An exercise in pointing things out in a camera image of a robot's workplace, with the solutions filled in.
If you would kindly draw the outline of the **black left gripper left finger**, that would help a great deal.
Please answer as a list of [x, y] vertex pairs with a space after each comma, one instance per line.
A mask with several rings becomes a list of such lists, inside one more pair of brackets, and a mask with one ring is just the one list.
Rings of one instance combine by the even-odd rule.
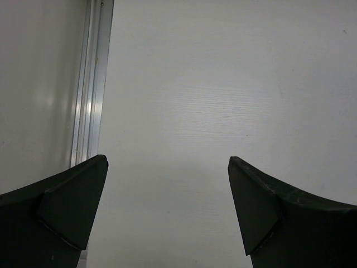
[[1, 195], [1, 267], [77, 267], [109, 162], [96, 155]]

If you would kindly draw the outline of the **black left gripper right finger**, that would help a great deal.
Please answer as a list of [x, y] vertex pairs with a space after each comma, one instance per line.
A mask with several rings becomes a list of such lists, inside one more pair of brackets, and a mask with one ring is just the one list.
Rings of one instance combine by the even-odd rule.
[[356, 206], [280, 181], [243, 159], [228, 165], [245, 254], [254, 267], [355, 267]]

